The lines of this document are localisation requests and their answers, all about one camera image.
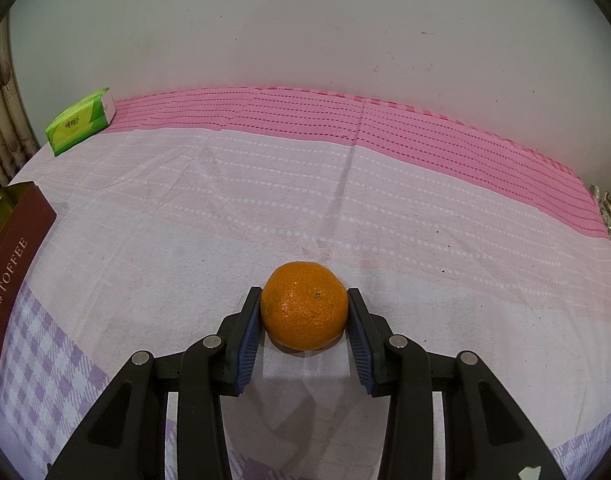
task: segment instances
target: purple checkered cloth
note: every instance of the purple checkered cloth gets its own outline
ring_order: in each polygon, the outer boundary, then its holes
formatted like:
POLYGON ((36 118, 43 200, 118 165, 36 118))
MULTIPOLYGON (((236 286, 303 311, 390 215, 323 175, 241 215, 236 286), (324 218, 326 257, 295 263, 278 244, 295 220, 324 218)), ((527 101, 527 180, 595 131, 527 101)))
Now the purple checkered cloth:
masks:
MULTIPOLYGON (((0 446, 26 480, 43 479, 108 384, 26 285, 10 317, 0 362, 0 446)), ((176 478, 175 423, 166 428, 166 478, 176 478)), ((611 443, 611 413, 596 428, 554 448, 570 480, 583 480, 611 443)), ((234 479, 303 480, 230 452, 234 479)))

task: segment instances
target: open cardboard box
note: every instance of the open cardboard box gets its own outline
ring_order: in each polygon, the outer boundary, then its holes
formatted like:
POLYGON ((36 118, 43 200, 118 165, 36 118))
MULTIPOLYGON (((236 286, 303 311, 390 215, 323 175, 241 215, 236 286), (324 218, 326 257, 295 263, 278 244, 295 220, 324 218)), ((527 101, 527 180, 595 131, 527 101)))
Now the open cardboard box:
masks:
POLYGON ((18 290, 54 220, 34 182, 0 190, 0 354, 18 290))

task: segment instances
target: pink stripe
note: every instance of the pink stripe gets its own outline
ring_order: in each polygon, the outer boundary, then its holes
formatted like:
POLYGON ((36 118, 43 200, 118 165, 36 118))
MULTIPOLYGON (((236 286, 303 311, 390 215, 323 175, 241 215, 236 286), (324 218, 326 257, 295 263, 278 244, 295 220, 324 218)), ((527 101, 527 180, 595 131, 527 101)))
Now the pink stripe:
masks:
POLYGON ((607 237, 594 199, 569 168, 408 105, 270 87, 167 92, 120 101, 116 108, 106 132, 196 127, 363 146, 534 206, 582 234, 607 237))

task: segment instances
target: partially visible orange object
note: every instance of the partially visible orange object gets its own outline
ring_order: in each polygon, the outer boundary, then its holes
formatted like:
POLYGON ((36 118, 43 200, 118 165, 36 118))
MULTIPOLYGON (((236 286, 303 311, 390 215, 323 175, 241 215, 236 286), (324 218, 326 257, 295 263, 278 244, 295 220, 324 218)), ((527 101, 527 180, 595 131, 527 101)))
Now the partially visible orange object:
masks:
POLYGON ((261 318, 275 342, 294 350, 317 350, 343 332, 348 293, 326 267, 291 262, 275 270, 263 288, 261 318))

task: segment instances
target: yellow and green package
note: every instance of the yellow and green package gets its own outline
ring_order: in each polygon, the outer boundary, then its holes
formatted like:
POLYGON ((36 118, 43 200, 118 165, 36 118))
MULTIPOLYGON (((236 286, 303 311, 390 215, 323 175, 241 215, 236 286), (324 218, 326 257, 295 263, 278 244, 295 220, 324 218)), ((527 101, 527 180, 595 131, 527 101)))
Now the yellow and green package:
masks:
POLYGON ((45 129, 54 155, 107 128, 116 108, 109 88, 104 88, 73 104, 45 129))

